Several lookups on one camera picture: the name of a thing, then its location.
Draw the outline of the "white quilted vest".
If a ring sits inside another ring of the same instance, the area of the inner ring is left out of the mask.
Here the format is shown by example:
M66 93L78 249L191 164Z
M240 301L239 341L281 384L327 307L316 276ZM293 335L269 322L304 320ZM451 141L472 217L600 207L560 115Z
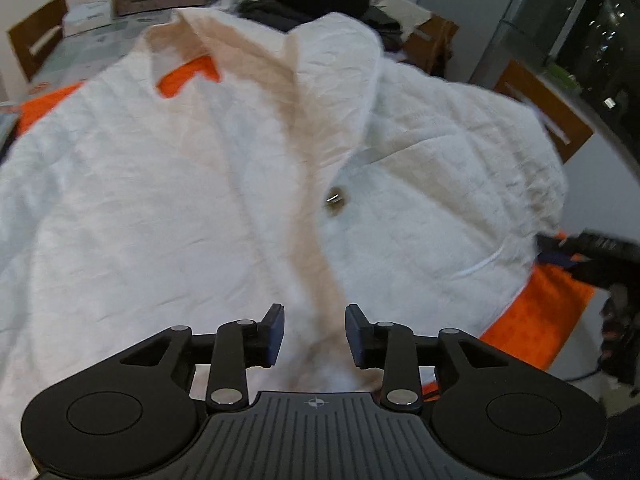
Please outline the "white quilted vest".
M167 327L285 308L254 390L367 391L344 311L480 335L559 229L534 112L386 58L341 14L282 34L175 13L13 144L1 167L1 474L43 389Z

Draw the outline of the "orange patterned table mat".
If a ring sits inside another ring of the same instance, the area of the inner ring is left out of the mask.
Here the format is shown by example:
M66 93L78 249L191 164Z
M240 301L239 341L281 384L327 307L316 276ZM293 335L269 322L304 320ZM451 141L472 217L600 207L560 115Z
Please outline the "orange patterned table mat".
M172 70L156 84L163 98L176 96L196 75L221 82L221 74L209 56L201 56ZM38 94L20 105L22 117L17 135L26 133L56 104L66 99L85 81ZM570 338L594 296L594 287L570 277L567 271L551 264L535 263L529 281L509 309L480 337L516 358L548 370Z

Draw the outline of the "wooden chair with cushion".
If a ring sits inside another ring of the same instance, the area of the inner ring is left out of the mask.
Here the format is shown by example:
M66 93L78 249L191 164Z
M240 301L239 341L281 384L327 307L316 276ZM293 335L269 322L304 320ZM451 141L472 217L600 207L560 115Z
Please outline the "wooden chair with cushion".
M562 162L568 162L594 133L585 119L518 61L506 64L494 90L537 114Z

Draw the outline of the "far wooden chair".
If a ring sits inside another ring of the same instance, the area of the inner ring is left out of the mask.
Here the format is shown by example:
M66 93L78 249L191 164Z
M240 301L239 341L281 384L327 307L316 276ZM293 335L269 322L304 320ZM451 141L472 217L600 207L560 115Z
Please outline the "far wooden chair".
M459 26L433 13L433 17L414 30L393 58L412 65L430 76L444 78L452 57L452 40Z

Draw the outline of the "cream cloth on chair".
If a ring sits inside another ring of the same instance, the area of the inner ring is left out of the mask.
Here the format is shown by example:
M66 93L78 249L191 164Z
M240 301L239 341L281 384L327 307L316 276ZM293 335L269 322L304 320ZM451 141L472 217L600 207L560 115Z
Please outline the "cream cloth on chair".
M401 40L406 42L416 28L427 23L433 13L409 0L375 0L378 9L390 18L398 21L401 27Z

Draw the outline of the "green checkered tablecloth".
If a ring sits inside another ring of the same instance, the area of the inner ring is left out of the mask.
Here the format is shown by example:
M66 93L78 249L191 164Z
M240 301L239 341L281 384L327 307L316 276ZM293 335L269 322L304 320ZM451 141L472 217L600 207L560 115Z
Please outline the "green checkered tablecloth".
M58 90L96 76L125 56L149 27L165 24L171 10L131 14L111 24L64 38L32 78L31 96Z

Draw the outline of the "wooden chair behind table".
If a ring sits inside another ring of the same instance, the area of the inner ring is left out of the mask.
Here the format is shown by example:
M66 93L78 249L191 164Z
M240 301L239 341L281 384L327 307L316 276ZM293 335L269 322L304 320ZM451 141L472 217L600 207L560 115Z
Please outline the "wooden chair behind table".
M10 44L27 81L32 81L64 38L66 0L51 0L9 31Z

